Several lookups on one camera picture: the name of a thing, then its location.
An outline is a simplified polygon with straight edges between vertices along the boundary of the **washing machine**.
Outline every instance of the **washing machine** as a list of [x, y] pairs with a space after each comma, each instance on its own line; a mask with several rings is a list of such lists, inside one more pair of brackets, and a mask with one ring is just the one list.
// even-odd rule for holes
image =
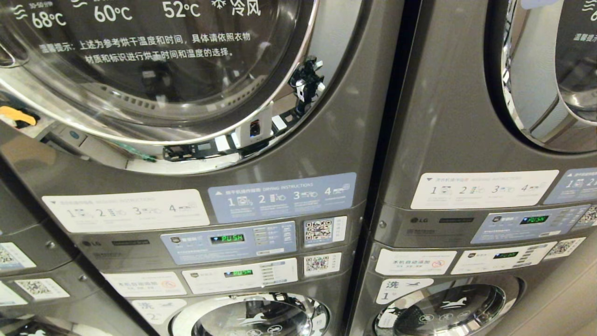
[[0, 152], [123, 297], [341, 333], [402, 1], [3, 8]]
[[412, 10], [349, 335], [487, 334], [594, 231], [593, 7]]

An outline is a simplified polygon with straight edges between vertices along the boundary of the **wash 1 sticker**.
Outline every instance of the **wash 1 sticker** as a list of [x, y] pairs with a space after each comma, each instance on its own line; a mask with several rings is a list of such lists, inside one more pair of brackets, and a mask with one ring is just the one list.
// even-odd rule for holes
[[123, 297], [167, 297], [187, 292], [175, 272], [104, 274]]
[[71, 233], [161, 230], [209, 225], [199, 191], [43, 196]]
[[338, 272], [341, 259], [341, 252], [306, 256], [303, 258], [304, 276]]
[[15, 280], [14, 283], [27, 292], [27, 294], [31, 295], [34, 300], [49, 300], [70, 296], [64, 288], [49, 277], [44, 279]]
[[33, 268], [35, 263], [14, 243], [0, 243], [0, 271]]
[[381, 249], [375, 271], [385, 276], [442, 275], [455, 256], [456, 251], [402, 252]]
[[186, 301], [183, 299], [134, 300], [131, 304], [149, 323], [160, 325], [186, 306]]
[[587, 239], [587, 237], [561, 240], [556, 244], [556, 246], [553, 247], [551, 251], [549, 251], [543, 260], [569, 256], [585, 239]]
[[0, 307], [27, 304], [22, 297], [0, 281]]
[[221, 224], [348, 209], [356, 173], [317, 178], [211, 187], [211, 204]]
[[482, 209], [537, 204], [558, 170], [496, 173], [425, 173], [412, 209]]
[[381, 283], [376, 303], [388, 304], [406, 294], [418, 291], [421, 288], [431, 286], [433, 279], [430, 278], [397, 278], [386, 279]]

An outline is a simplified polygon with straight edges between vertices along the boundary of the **gray appliance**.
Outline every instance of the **gray appliance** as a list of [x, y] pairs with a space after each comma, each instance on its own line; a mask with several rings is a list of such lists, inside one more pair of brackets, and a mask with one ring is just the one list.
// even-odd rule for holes
[[4, 163], [0, 199], [0, 335], [147, 335]]
[[287, 292], [329, 314], [289, 335], [341, 333], [402, 1], [4, 8], [0, 152], [123, 296]]
[[[350, 336], [487, 334], [568, 254], [558, 251], [594, 231], [593, 7], [422, 1], [409, 13]], [[473, 284], [486, 296], [467, 297], [471, 315], [444, 316]]]

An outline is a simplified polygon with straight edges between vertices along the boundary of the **blue label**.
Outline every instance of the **blue label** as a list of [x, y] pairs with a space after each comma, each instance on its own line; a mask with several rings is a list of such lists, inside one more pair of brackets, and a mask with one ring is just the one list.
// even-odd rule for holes
[[209, 188], [221, 224], [330, 212], [352, 206], [356, 173]]
[[513, 242], [565, 234], [589, 205], [535, 211], [490, 213], [471, 244]]
[[597, 199], [597, 168], [570, 169], [558, 181], [543, 204]]

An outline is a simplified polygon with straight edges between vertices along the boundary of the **washing instructions label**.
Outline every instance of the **washing instructions label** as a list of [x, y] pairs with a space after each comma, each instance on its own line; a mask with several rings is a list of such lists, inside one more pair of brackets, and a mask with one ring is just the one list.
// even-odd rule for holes
[[134, 300], [131, 304], [149, 323], [160, 325], [186, 306], [186, 301], [183, 299]]
[[425, 173], [412, 209], [482, 209], [537, 204], [558, 170], [497, 173]]
[[70, 295], [59, 284], [51, 278], [15, 280], [27, 294], [34, 300], [50, 300], [67, 298]]
[[314, 246], [342, 242], [346, 238], [347, 216], [309, 219], [303, 222], [304, 244]]
[[561, 240], [556, 244], [556, 246], [553, 247], [551, 251], [549, 251], [549, 253], [547, 253], [543, 259], [547, 260], [559, 258], [561, 256], [569, 256], [585, 239], [587, 239], [587, 237]]
[[430, 278], [386, 279], [381, 283], [375, 302], [378, 304], [388, 304], [406, 294], [418, 291], [432, 284], [433, 279]]
[[183, 276], [193, 294], [261, 288], [299, 279], [296, 258], [189, 270], [183, 271]]
[[35, 263], [14, 243], [0, 243], [0, 271], [35, 267]]
[[464, 251], [451, 274], [493, 272], [537, 265], [555, 245], [556, 242], [549, 242], [511, 248]]
[[348, 209], [356, 173], [211, 187], [218, 222], [234, 223]]
[[22, 297], [0, 281], [0, 307], [27, 304]]
[[385, 276], [442, 275], [455, 256], [456, 251], [403, 252], [381, 249], [375, 271]]
[[597, 200], [597, 168], [570, 169], [543, 204]]
[[123, 297], [167, 297], [187, 292], [175, 272], [104, 274]]
[[306, 256], [303, 258], [304, 276], [338, 272], [341, 259], [341, 252]]
[[43, 196], [71, 233], [161, 230], [209, 225], [199, 191]]

